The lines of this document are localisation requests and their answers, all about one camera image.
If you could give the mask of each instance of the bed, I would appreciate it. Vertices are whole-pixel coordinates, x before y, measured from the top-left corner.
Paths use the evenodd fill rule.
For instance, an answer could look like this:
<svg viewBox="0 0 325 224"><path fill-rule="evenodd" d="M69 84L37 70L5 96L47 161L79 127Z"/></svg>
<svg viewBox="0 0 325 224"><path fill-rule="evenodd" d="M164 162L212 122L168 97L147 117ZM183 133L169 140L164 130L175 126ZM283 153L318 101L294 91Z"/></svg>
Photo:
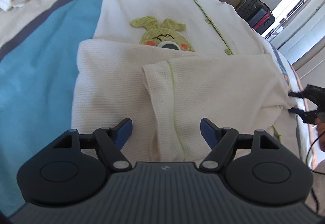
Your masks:
<svg viewBox="0 0 325 224"><path fill-rule="evenodd" d="M70 129L78 46L93 37L101 4L30 0L0 12L0 210L7 216L24 204L16 183L19 167ZM272 52L288 85L301 89L291 65ZM297 104L305 108L302 99ZM296 131L294 140L282 143L296 145L293 152L305 158L313 136L298 118Z"/></svg>

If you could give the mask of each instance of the blue blanket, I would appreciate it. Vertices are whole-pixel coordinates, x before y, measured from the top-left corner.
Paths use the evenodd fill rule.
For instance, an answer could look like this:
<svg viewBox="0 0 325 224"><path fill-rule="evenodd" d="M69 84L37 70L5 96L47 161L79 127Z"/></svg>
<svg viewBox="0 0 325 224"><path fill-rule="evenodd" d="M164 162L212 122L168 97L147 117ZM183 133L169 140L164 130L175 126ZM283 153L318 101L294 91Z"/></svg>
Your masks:
<svg viewBox="0 0 325 224"><path fill-rule="evenodd" d="M20 166L70 128L79 43L102 0L59 0L0 49L0 211L24 205Z"/></svg>

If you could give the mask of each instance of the suitcase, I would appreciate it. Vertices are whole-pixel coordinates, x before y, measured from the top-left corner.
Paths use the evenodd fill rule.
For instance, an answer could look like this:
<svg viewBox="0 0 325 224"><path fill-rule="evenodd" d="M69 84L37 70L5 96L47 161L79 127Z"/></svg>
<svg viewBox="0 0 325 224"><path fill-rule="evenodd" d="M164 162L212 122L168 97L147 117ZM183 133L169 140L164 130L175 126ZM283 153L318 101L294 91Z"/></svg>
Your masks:
<svg viewBox="0 0 325 224"><path fill-rule="evenodd" d="M246 0L236 8L236 12L259 34L266 31L275 21L269 7L260 0Z"/></svg>

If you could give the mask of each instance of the green trim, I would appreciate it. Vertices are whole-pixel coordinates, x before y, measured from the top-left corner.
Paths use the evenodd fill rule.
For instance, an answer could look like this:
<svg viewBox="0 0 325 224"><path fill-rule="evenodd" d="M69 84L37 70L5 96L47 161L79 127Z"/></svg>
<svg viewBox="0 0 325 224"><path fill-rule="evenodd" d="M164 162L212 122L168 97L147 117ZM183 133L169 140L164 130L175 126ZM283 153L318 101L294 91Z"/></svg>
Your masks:
<svg viewBox="0 0 325 224"><path fill-rule="evenodd" d="M172 83L173 83L173 93L174 93L174 101L175 101L175 78L174 78L174 72L173 72L173 68L172 68L172 65L170 64L169 61L166 61L169 65L169 68L170 68L170 75L172 77ZM183 162L185 162L185 150L184 150L184 146L182 144L182 141L179 137L179 132L178 132L178 129L177 129L177 125L176 125L176 116L175 116L175 111L174 111L174 115L173 115L173 120L174 120L174 130L175 130L175 133L176 133L176 136L177 136L177 139L179 141L179 144L181 145L181 148L183 150L183 153L184 153L184 160Z"/></svg>
<svg viewBox="0 0 325 224"><path fill-rule="evenodd" d="M275 126L274 125L272 125L272 128L273 128L273 130L274 130L274 138L276 138L277 139L277 141L279 142L279 143L281 143L281 135L279 134L279 132L277 131L277 129L275 128Z"/></svg>
<svg viewBox="0 0 325 224"><path fill-rule="evenodd" d="M198 3L197 0L194 0L194 2L197 4L197 6L202 10L202 12L204 13L204 15L210 20L212 26L214 27L214 29L216 30L216 32L218 33L218 35L220 36L220 38L223 40L223 42L225 43L225 45L227 46L227 51L230 51L231 54L228 54L228 55L234 55L234 53L232 52L232 50L230 49L229 45L227 44L226 40L222 37L221 33L219 32L217 26L215 25L215 23L213 22L212 19L210 19L210 17L208 16L208 14L204 11L204 9L201 7L201 5Z"/></svg>

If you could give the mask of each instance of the silver screw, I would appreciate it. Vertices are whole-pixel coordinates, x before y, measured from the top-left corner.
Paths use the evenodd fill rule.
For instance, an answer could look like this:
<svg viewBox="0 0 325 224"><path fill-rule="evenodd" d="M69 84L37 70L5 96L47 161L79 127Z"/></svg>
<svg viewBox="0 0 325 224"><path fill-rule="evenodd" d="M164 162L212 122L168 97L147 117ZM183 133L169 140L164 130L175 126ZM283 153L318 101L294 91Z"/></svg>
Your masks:
<svg viewBox="0 0 325 224"><path fill-rule="evenodd" d="M113 163L113 166L116 169L126 169L127 167L129 167L129 163L127 161L116 161L115 163Z"/></svg>
<svg viewBox="0 0 325 224"><path fill-rule="evenodd" d="M206 169L215 169L215 168L217 168L218 167L218 163L217 162L215 162L215 161L204 161L203 163L202 163L202 166L204 167L204 168L206 168Z"/></svg>

